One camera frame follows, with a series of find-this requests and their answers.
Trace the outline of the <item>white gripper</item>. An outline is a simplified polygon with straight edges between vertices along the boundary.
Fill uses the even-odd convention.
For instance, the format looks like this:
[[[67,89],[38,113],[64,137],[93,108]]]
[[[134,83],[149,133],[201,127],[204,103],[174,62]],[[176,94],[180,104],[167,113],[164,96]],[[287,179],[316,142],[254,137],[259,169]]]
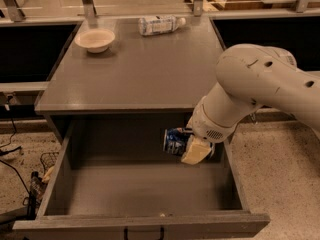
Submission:
[[[186,151],[181,158],[183,163],[189,165],[198,164],[211,153],[212,148],[209,142],[223,142],[236,129],[236,125],[224,127],[212,121],[205,112],[204,98],[202,98],[194,108],[193,114],[186,127],[191,129],[193,134],[197,136],[191,135],[189,137]]]

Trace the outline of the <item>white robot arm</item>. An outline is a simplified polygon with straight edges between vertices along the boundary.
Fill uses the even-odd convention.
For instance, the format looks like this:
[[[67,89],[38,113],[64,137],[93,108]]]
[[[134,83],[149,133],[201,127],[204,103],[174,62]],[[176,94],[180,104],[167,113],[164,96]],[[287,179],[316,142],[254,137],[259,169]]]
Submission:
[[[216,83],[196,105],[187,127],[181,161],[194,165],[221,143],[239,121],[263,106],[294,116],[320,134],[320,77],[297,68],[293,55],[276,47],[239,44],[226,49],[215,66]]]

